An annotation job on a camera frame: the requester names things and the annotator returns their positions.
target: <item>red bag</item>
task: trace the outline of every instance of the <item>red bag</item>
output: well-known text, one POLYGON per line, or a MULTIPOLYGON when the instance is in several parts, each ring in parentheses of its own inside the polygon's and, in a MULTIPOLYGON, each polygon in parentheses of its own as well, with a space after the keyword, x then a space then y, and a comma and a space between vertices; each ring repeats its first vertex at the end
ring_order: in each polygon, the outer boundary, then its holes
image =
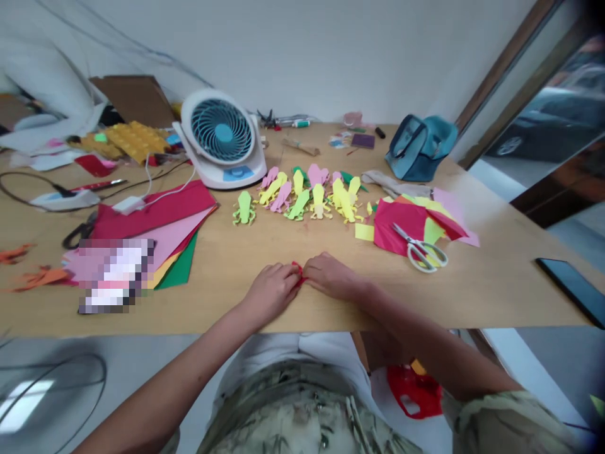
POLYGON ((425 419, 443 414, 442 388, 431 376, 418 375, 409 366, 389 366, 386 379, 397 403, 408 417, 425 419), (408 397, 420 410, 414 414, 409 413, 401 401, 402 397, 408 397))

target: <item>desk fan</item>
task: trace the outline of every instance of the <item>desk fan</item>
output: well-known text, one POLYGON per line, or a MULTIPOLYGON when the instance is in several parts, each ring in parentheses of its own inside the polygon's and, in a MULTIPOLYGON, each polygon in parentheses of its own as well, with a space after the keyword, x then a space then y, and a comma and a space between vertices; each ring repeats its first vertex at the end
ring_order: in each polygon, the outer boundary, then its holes
POLYGON ((208 188, 249 186, 267 173, 256 119, 230 96, 196 91, 183 103, 181 122, 172 125, 208 188))

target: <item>black phone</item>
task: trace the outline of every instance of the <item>black phone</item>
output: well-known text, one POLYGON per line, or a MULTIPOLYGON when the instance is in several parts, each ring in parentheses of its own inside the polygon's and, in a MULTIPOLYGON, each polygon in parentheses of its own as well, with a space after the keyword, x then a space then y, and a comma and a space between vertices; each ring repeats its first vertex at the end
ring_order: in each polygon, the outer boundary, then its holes
POLYGON ((536 263, 596 327, 605 329, 605 295, 567 262, 536 259, 536 263))

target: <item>blue bag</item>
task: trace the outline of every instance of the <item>blue bag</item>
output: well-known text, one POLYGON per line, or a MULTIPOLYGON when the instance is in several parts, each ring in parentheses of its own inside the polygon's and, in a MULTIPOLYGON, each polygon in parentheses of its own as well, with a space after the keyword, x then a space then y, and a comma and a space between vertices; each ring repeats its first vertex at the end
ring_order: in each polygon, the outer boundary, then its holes
POLYGON ((441 117, 424 120, 408 115, 395 133, 384 157, 395 176, 411 182, 429 182, 439 163, 452 151, 458 130, 441 117))

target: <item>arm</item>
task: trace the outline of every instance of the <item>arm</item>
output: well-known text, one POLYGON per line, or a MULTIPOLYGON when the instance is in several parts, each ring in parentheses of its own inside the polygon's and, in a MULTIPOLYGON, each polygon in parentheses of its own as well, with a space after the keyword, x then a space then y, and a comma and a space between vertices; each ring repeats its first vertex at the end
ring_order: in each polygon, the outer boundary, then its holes
POLYGON ((308 283, 328 296, 355 303, 395 336, 455 399, 468 401, 523 388, 460 338, 324 252, 304 267, 308 283))
POLYGON ((298 293, 293 265, 268 265, 242 302, 120 405, 74 451, 159 452, 222 364, 298 293))

